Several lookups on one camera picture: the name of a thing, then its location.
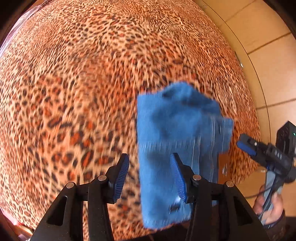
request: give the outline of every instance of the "silver screw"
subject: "silver screw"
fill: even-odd
[[[72,187],[74,187],[74,183],[67,183],[66,187],[67,188],[72,188]]]
[[[234,184],[233,184],[233,182],[228,181],[228,182],[226,182],[226,186],[229,188],[232,188],[232,187],[234,187]]]
[[[107,177],[105,176],[105,175],[100,175],[99,177],[98,177],[98,180],[99,181],[105,181],[107,179]]]
[[[193,175],[193,179],[196,180],[196,181],[199,181],[202,177],[200,175]]]

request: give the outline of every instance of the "blue cloth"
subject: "blue cloth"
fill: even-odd
[[[159,229],[190,219],[191,204],[179,197],[170,155],[208,181],[218,180],[218,153],[228,150],[233,121],[219,104],[186,83],[138,96],[141,206],[146,228]]]

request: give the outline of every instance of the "denim fabric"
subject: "denim fabric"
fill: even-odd
[[[146,228],[158,229],[190,219],[191,205],[178,197],[170,155],[208,181],[218,180],[218,154],[228,150],[233,121],[219,104],[186,83],[138,96],[141,205]]]

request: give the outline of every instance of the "leopard print fabric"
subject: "leopard print fabric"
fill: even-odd
[[[136,98],[174,82],[217,100],[234,120],[231,180],[256,167],[235,145],[240,133],[260,139],[242,70],[190,0],[48,1],[0,70],[0,206],[32,228],[67,182],[87,183],[128,153],[122,197],[108,206],[114,237],[151,232],[141,221]]]

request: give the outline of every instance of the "black cable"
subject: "black cable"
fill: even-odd
[[[271,188],[272,188],[272,186],[271,186],[271,187],[269,187],[269,188],[267,188],[267,189],[264,189],[263,191],[261,191],[261,192],[259,192],[259,193],[255,194],[255,195],[252,195],[252,196],[245,197],[245,199],[249,199],[249,198],[257,197],[257,196],[261,195],[262,193],[264,193],[264,192],[266,192],[266,191],[270,190]]]

